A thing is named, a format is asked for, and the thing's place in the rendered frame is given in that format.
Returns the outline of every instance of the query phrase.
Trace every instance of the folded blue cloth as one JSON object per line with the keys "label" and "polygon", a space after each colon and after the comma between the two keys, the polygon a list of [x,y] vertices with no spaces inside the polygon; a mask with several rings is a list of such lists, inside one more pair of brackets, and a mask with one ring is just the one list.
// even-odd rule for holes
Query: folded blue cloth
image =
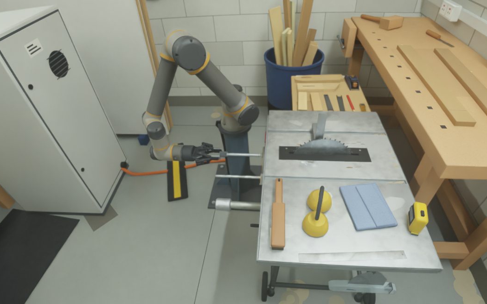
{"label": "folded blue cloth", "polygon": [[341,186],[339,190],[357,231],[397,226],[377,184]]}

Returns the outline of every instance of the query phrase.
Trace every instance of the orange cable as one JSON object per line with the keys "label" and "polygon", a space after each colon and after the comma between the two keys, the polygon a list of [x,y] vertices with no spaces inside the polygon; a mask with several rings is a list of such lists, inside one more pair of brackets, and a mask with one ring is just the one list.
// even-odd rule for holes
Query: orange cable
{"label": "orange cable", "polygon": [[[215,159],[215,160],[210,161],[210,163],[224,163],[224,162],[225,162],[224,159]],[[186,165],[184,167],[185,167],[185,169],[189,169],[189,168],[193,168],[196,166],[197,166],[197,163]],[[168,172],[168,170],[159,170],[159,171],[152,171],[152,172],[131,172],[125,168],[122,168],[121,171],[129,174],[130,176],[152,176],[152,175],[163,174],[163,173]]]}

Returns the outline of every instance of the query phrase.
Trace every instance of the metal table top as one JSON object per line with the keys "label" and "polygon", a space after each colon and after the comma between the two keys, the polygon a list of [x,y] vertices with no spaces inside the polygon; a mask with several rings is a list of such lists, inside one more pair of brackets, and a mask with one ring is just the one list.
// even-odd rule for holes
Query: metal table top
{"label": "metal table top", "polygon": [[[427,228],[419,236],[410,235],[407,212],[414,197],[397,162],[384,128],[373,112],[328,112],[325,137],[329,133],[349,147],[363,143],[371,163],[348,165],[347,162],[279,160],[279,146],[292,145],[304,137],[311,138],[311,124],[316,112],[270,111],[264,155],[263,196],[260,209],[259,240],[256,260],[259,264],[331,268],[367,271],[439,272],[442,265]],[[282,251],[270,247],[272,203],[275,179],[283,178],[285,203],[285,238]],[[349,184],[377,183],[397,226],[394,228],[356,231],[339,191]],[[325,186],[332,196],[332,208],[325,213],[329,229],[321,238],[313,238],[302,229],[304,216],[311,212],[306,204],[312,190]],[[406,259],[371,261],[300,261],[300,253],[341,253],[371,251],[404,251]]]}

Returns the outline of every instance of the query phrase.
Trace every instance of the concrete floor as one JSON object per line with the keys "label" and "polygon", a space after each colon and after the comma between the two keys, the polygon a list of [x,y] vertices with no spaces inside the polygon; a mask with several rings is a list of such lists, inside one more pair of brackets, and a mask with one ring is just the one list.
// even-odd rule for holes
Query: concrete floor
{"label": "concrete floor", "polygon": [[[266,108],[249,133],[250,152],[260,153],[266,130]],[[171,107],[172,142],[222,147],[213,126],[217,107]],[[417,158],[399,128],[388,136],[405,174],[412,176]],[[136,136],[120,136],[130,170],[164,170],[152,161],[149,147]],[[252,159],[252,165],[260,159]],[[111,204],[117,216],[95,232],[83,216],[29,297],[28,304],[119,303],[261,303],[260,284],[268,267],[256,264],[259,213],[207,209],[216,165],[187,171],[189,198],[169,203],[166,176],[125,176]],[[9,212],[0,208],[0,221]],[[430,204],[428,229],[434,241],[454,241],[439,203]],[[384,272],[397,293],[377,295],[378,304],[483,304],[470,271],[453,272],[448,260],[437,274]],[[349,279],[350,272],[281,268],[280,281],[327,284]],[[277,288],[268,303],[355,303],[352,294]]]}

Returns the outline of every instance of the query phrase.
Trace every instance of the circular saw blade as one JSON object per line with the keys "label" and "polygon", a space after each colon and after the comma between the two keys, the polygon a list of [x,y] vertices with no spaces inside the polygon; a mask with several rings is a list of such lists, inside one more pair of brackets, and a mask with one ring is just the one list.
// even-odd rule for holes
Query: circular saw blade
{"label": "circular saw blade", "polygon": [[351,150],[341,141],[331,139],[316,139],[309,141],[295,150],[295,154],[306,155],[350,155]]}

